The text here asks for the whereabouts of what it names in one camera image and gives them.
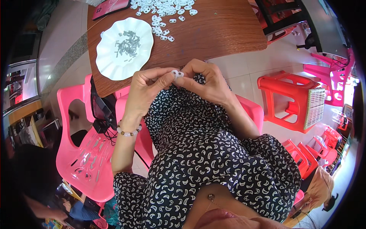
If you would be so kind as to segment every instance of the red phone case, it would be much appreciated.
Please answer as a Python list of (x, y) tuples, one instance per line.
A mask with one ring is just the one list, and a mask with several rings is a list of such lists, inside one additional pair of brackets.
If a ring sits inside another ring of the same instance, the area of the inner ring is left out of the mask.
[(130, 7), (131, 0), (107, 0), (95, 7), (93, 21)]

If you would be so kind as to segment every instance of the pendant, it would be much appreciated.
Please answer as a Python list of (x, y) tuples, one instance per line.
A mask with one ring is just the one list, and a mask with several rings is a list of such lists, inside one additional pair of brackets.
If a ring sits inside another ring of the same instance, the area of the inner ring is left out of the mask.
[(211, 202), (213, 202), (213, 199), (215, 199), (215, 195), (214, 194), (209, 194), (207, 196), (207, 199), (211, 200)]

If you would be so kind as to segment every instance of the wrist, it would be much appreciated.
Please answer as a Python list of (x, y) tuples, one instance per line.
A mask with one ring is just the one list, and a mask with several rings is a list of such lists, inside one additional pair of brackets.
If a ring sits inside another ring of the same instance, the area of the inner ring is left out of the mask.
[(240, 105), (240, 102), (233, 92), (230, 93), (230, 95), (227, 97), (226, 101), (222, 104), (222, 106), (225, 110), (235, 109), (238, 105)]
[(133, 132), (141, 122), (142, 116), (125, 113), (120, 128), (123, 132)]

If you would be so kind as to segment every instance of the wood grain surface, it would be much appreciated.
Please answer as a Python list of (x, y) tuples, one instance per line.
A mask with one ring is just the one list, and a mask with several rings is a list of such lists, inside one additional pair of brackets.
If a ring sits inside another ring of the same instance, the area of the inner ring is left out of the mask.
[[(192, 6), (198, 11), (195, 16), (185, 11), (185, 21), (179, 15), (165, 16), (164, 29), (175, 38), (174, 42), (162, 41), (154, 37), (154, 45), (149, 61), (142, 70), (153, 67), (179, 67), (191, 59), (211, 59), (241, 52), (263, 50), (267, 47), (266, 38), (259, 21), (248, 0), (197, 0)], [(126, 9), (110, 14), (97, 21), (92, 20), (95, 7), (88, 9), (88, 47), (91, 71), (98, 95), (105, 97), (131, 84), (131, 77), (122, 81), (113, 81), (100, 74), (97, 65), (97, 45), (101, 41), (100, 33), (109, 29), (115, 21), (128, 17), (145, 20), (151, 24), (153, 14)], [(175, 18), (176, 23), (169, 23)]]

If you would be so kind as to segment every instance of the white wavy dish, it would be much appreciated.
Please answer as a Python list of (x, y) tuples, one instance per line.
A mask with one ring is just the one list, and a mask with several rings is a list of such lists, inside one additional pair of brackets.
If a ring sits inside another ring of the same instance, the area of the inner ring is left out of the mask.
[[(121, 56), (118, 53), (116, 58), (115, 47), (116, 41), (122, 42), (127, 39), (127, 36), (119, 36), (123, 31), (133, 31), (136, 36), (140, 37), (140, 48), (137, 48), (137, 56), (135, 58), (123, 53)], [(107, 29), (102, 36), (102, 40), (97, 45), (97, 60), (98, 70), (102, 75), (111, 80), (124, 80), (131, 77), (136, 71), (148, 61), (151, 54), (151, 48), (154, 44), (154, 38), (151, 32), (151, 26), (136, 18), (127, 18), (123, 21), (116, 21), (112, 27)]]

